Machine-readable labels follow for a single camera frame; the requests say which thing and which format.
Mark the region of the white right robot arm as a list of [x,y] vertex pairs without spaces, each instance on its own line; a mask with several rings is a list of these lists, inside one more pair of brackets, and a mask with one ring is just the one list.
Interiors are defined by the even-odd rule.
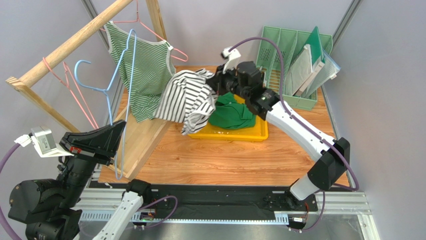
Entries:
[[302,201],[319,190],[329,190],[348,169],[349,141],[318,130],[282,103],[274,90],[264,87],[263,79],[264,73],[252,61],[245,61],[235,69],[218,66],[206,83],[219,95],[232,93],[243,98],[254,115],[282,130],[309,154],[314,165],[289,187],[289,199]]

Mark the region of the black white striped tank top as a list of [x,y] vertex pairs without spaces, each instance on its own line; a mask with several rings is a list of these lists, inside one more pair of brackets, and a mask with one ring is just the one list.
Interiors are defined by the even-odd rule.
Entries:
[[213,76],[213,72],[204,68],[177,72],[166,85],[154,117],[182,123],[182,135],[202,130],[216,110],[218,95],[206,84]]

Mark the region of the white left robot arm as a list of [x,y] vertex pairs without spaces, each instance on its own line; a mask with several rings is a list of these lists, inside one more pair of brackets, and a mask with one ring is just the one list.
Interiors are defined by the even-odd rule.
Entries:
[[125,127],[119,120],[89,132],[66,132],[59,143],[66,155],[58,177],[25,180],[12,190],[8,217],[26,224],[29,240],[72,240],[78,235],[82,210],[73,207],[96,165],[113,161]]

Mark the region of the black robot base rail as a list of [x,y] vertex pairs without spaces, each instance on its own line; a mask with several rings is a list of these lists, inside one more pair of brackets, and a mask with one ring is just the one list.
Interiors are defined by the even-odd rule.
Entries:
[[285,186],[152,184],[148,202],[171,196],[150,207],[158,219],[189,221],[272,221],[279,212],[317,213],[315,195],[292,203]]

